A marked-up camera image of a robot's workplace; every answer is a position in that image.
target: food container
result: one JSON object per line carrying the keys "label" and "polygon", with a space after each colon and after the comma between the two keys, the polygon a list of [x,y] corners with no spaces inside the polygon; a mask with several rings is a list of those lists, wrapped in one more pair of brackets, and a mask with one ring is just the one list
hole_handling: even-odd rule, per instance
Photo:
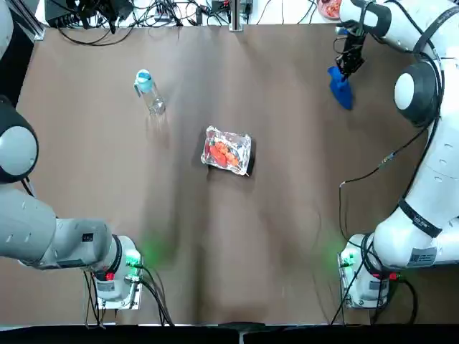
{"label": "food container", "polygon": [[327,19],[338,20],[340,6],[341,0],[319,0],[318,11]]}
{"label": "food container", "polygon": [[249,135],[228,133],[209,126],[201,162],[244,176],[249,166],[251,147]]}

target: brown table surface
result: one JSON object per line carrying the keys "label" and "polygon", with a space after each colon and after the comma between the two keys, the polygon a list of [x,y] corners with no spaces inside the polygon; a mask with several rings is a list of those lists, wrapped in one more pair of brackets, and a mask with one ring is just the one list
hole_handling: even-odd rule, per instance
{"label": "brown table surface", "polygon": [[[339,303],[338,185],[373,169],[415,129],[393,103],[410,61],[368,39],[351,78],[355,107],[332,97],[333,26],[135,29],[123,43],[84,47],[48,29],[37,42],[18,109],[35,128],[31,178],[60,217],[99,217],[127,234],[161,273],[176,323],[324,323]],[[119,30],[116,38],[125,30]],[[86,41],[100,30],[71,32]],[[133,91],[149,69],[167,101],[163,135]],[[208,171],[199,135],[208,125],[249,133],[253,176]],[[423,140],[376,176],[346,186],[349,233],[390,214]],[[78,269],[38,272],[0,261],[0,323],[81,323]],[[457,269],[408,272],[419,322],[455,322]],[[409,317],[400,287],[381,321]],[[157,323],[151,296],[119,323]],[[346,313],[367,323],[367,311]]]}

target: green led light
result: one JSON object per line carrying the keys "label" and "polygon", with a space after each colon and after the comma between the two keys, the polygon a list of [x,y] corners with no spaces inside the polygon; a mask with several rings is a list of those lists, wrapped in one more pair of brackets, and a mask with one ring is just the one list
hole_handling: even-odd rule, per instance
{"label": "green led light", "polygon": [[126,252],[126,264],[140,264],[141,254],[134,249],[129,249]]}

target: label sticker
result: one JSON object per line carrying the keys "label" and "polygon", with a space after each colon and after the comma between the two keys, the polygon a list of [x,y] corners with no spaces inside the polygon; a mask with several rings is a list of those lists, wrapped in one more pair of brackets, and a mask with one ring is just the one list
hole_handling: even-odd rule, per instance
{"label": "label sticker", "polygon": [[106,283],[98,282],[98,290],[100,292],[112,292],[115,290],[115,283],[114,282],[106,282]]}
{"label": "label sticker", "polygon": [[61,262],[57,262],[57,264],[62,268],[68,268],[68,267],[82,267],[85,265],[85,263],[81,259],[75,259],[75,260],[65,260]]}
{"label": "label sticker", "polygon": [[435,262],[437,247],[413,249],[407,267],[429,267]]}
{"label": "label sticker", "polygon": [[[386,289],[388,286],[388,281],[383,281],[382,290]],[[379,290],[379,281],[370,281],[370,290]]]}

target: black cable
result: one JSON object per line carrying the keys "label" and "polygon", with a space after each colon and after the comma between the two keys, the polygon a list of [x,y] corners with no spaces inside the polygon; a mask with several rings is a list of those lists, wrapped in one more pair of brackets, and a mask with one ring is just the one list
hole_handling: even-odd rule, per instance
{"label": "black cable", "polygon": [[270,3],[271,1],[272,1],[272,0],[268,0],[268,2],[266,3],[265,8],[263,9],[263,12],[261,12],[261,16],[260,16],[260,18],[258,19],[256,25],[258,25],[258,24],[260,23],[261,19],[263,18],[263,14],[265,14],[266,7],[268,7],[268,5],[269,5],[269,3]]}
{"label": "black cable", "polygon": [[69,9],[68,7],[61,5],[59,2],[57,2],[55,0],[48,0],[48,1],[51,1],[54,5],[60,7],[61,9],[64,9],[65,11],[69,11],[69,12],[72,12],[73,14],[80,15],[80,13],[78,11],[75,11],[74,9]]}
{"label": "black cable", "polygon": [[94,287],[94,298],[95,298],[95,309],[98,311],[98,325],[100,324],[100,314],[99,314],[99,300],[98,300],[98,289],[97,286],[95,285],[95,280],[94,277],[90,274],[91,281],[93,282],[93,287]]}
{"label": "black cable", "polygon": [[110,30],[108,30],[101,38],[96,39],[95,41],[92,41],[92,42],[84,42],[84,41],[79,41],[79,40],[77,40],[77,39],[74,39],[74,38],[72,38],[72,37],[67,36],[67,35],[64,33],[64,31],[63,31],[60,27],[58,27],[57,29],[59,30],[59,32],[61,33],[61,35],[64,36],[65,38],[67,38],[69,41],[71,41],[71,42],[73,42],[73,43],[75,43],[75,44],[90,45],[90,46],[92,46],[92,45],[94,45],[94,44],[96,44],[96,43],[102,41],[102,40],[103,40],[104,38],[106,38],[106,37],[108,36],[108,34],[110,33]]}
{"label": "black cable", "polygon": [[157,292],[143,279],[140,279],[140,283],[142,285],[144,285],[148,291],[153,295],[153,297],[155,298],[156,300],[156,303],[158,305],[158,311],[160,313],[160,319],[161,319],[161,313],[162,313],[162,316],[164,316],[164,318],[166,319],[167,323],[170,325],[170,326],[175,326],[175,324],[172,322],[172,320],[168,317],[168,315],[166,314],[166,311],[164,310],[164,307],[158,297],[158,294]]}
{"label": "black cable", "polygon": [[140,266],[141,269],[144,269],[147,274],[149,275],[150,277],[150,280],[151,280],[151,283],[153,284],[153,287],[156,291],[157,294],[159,294],[160,298],[161,298],[161,301],[162,301],[162,305],[163,305],[163,309],[164,309],[164,313],[165,313],[165,316],[166,316],[166,319],[169,320],[169,322],[172,322],[171,320],[171,315],[169,314],[169,309],[167,308],[167,304],[166,304],[166,292],[164,290],[164,285],[163,285],[163,281],[161,280],[161,277],[159,276],[159,273],[155,270],[155,274],[156,276],[158,277],[158,280],[159,280],[159,283],[161,285],[161,289],[159,288],[159,286],[156,284],[155,282],[155,279],[153,278],[152,274],[150,273],[150,270],[148,270],[146,267],[144,267],[143,265]]}
{"label": "black cable", "polygon": [[353,179],[349,179],[348,181],[344,181],[343,183],[341,183],[339,185],[339,204],[338,204],[338,209],[339,209],[339,231],[341,232],[341,235],[343,236],[343,238],[348,242],[350,243],[351,245],[354,245],[355,247],[358,247],[361,249],[361,246],[358,245],[358,244],[355,244],[353,242],[351,242],[347,237],[346,235],[344,234],[344,230],[343,230],[343,222],[342,222],[342,219],[341,219],[341,208],[342,208],[342,201],[341,201],[341,188],[343,187],[344,184],[347,184],[347,183],[353,183],[355,181],[361,181],[362,179],[365,179],[365,178],[368,178],[370,176],[372,176],[373,174],[375,174],[380,168],[381,168],[382,165],[379,165],[378,167],[376,167],[373,171],[367,173],[366,175],[364,176],[361,176],[361,177],[358,177],[358,178],[353,178]]}
{"label": "black cable", "polygon": [[417,293],[416,293],[415,287],[413,287],[413,285],[410,282],[408,282],[405,278],[402,278],[400,280],[400,283],[405,284],[408,287],[408,289],[410,290],[411,294],[412,294],[413,307],[412,307],[410,319],[407,322],[408,325],[412,325],[416,321],[417,310],[418,310],[418,307],[419,307],[419,304],[418,304],[418,301],[417,301]]}
{"label": "black cable", "polygon": [[[373,242],[370,244],[370,246],[368,246],[368,249],[366,249],[366,253],[369,252],[369,250],[373,247]],[[352,277],[350,283],[349,283],[349,286],[346,288],[346,292],[344,293],[344,296],[343,298],[341,299],[341,302],[339,304],[339,307],[338,309],[336,310],[336,313],[335,315],[333,316],[333,319],[331,320],[330,324],[329,325],[333,325],[333,323],[335,322],[336,318],[338,317],[338,314],[339,312],[341,311],[341,308],[343,307],[344,305],[344,301],[346,301],[346,298],[347,298],[347,295],[349,294],[349,291],[351,290],[351,286],[352,284],[354,283],[354,281],[356,280],[357,276],[359,275],[359,272],[361,270],[361,268],[364,266],[364,263],[362,262],[359,266],[359,268],[357,269],[357,271],[355,272],[354,276]]]}
{"label": "black cable", "polygon": [[318,4],[316,4],[316,2],[314,2],[314,4],[316,5],[316,7],[314,7],[313,13],[311,13],[311,16],[309,17],[309,24],[313,21],[314,13],[316,13],[316,10],[317,10],[317,7],[318,7]]}
{"label": "black cable", "polygon": [[24,179],[21,180],[22,187],[24,190],[32,197],[34,197],[34,194],[30,191],[29,187],[27,186],[26,182]]}
{"label": "black cable", "polygon": [[375,325],[376,322],[378,321],[378,318],[379,318],[379,303],[380,303],[380,300],[381,300],[382,283],[383,283],[383,280],[381,279],[379,281],[378,298],[376,300],[376,310],[374,311],[373,316],[370,317],[370,325]]}
{"label": "black cable", "polygon": [[95,305],[94,305],[94,301],[93,301],[93,296],[91,295],[91,286],[89,284],[89,280],[87,278],[86,272],[83,271],[83,275],[85,276],[87,293],[89,294],[89,297],[87,299],[87,303],[88,303],[88,307],[87,308],[89,308],[89,302],[90,302],[91,303],[91,308],[93,309],[94,318],[95,318],[95,320],[97,322],[97,325],[99,325],[99,317],[95,312]]}
{"label": "black cable", "polygon": [[298,23],[296,23],[296,24],[300,24],[300,23],[308,16],[309,11],[313,8],[313,6],[317,6],[316,3],[315,3],[313,0],[308,0],[308,1],[311,3],[311,5],[310,5],[309,8],[308,8],[308,11],[307,11],[306,14],[303,16],[303,18],[301,18],[300,21],[299,21]]}

